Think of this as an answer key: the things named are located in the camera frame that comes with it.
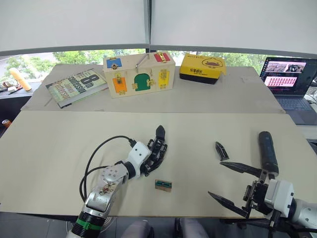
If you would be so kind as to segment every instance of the small wooden block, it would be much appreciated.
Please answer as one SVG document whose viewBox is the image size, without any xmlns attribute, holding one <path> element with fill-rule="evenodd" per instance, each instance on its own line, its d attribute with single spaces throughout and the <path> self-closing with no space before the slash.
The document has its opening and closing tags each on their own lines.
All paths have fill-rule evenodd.
<svg viewBox="0 0 317 238">
<path fill-rule="evenodd" d="M 155 189 L 163 190 L 166 192 L 171 192 L 172 190 L 172 183 L 168 181 L 163 181 L 156 179 L 155 180 Z"/>
</svg>

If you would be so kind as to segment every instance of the white table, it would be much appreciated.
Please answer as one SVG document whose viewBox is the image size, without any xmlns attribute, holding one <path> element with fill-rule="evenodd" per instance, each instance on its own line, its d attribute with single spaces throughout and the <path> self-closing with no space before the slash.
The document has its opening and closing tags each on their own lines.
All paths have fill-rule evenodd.
<svg viewBox="0 0 317 238">
<path fill-rule="evenodd" d="M 147 143 L 160 124 L 168 143 L 163 163 L 148 177 L 129 181 L 112 215 L 237 217 L 207 191 L 241 207 L 255 177 L 219 165 L 214 143 L 223 144 L 230 161 L 260 167 L 263 130 L 273 137 L 278 178 L 294 184 L 296 198 L 317 202 L 316 155 L 288 115 L 22 111 L 0 139 L 0 210 L 78 215 L 78 186 L 93 150 L 120 134 Z M 124 160 L 129 148 L 124 139 L 105 145 L 91 168 Z M 171 193 L 156 190 L 155 179 L 171 181 Z M 89 178 L 88 189 L 92 184 Z"/>
<path fill-rule="evenodd" d="M 252 67 L 227 67 L 215 85 L 179 78 L 176 67 L 174 87 L 158 93 L 112 99 L 108 90 L 60 109 L 45 85 L 65 76 L 102 65 L 58 64 L 22 110 L 106 111 L 151 113 L 285 113 Z"/>
</svg>

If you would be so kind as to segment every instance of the laptop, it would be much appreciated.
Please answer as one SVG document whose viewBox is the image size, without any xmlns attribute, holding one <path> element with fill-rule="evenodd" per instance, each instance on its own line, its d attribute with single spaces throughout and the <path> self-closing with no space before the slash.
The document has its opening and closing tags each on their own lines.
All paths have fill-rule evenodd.
<svg viewBox="0 0 317 238">
<path fill-rule="evenodd" d="M 316 76 L 317 59 L 278 57 L 267 57 L 260 74 L 297 125 L 317 125 L 317 114 L 304 98 Z"/>
</svg>

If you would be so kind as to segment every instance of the book cover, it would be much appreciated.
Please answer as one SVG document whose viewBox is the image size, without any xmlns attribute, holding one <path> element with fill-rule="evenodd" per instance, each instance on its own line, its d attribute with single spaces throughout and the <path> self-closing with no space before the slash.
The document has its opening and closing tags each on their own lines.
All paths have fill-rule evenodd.
<svg viewBox="0 0 317 238">
<path fill-rule="evenodd" d="M 62 108 L 107 88 L 107 84 L 104 77 L 94 69 L 88 69 L 50 83 L 46 88 Z"/>
</svg>

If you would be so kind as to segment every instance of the green door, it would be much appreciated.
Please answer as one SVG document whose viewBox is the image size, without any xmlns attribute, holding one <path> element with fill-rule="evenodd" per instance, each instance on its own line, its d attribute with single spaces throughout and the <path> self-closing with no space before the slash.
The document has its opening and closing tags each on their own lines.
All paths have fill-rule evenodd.
<svg viewBox="0 0 317 238">
<path fill-rule="evenodd" d="M 138 88 L 136 88 L 135 91 L 143 91 L 151 88 L 150 76 L 146 73 L 135 76 L 134 83 L 138 84 Z"/>
</svg>

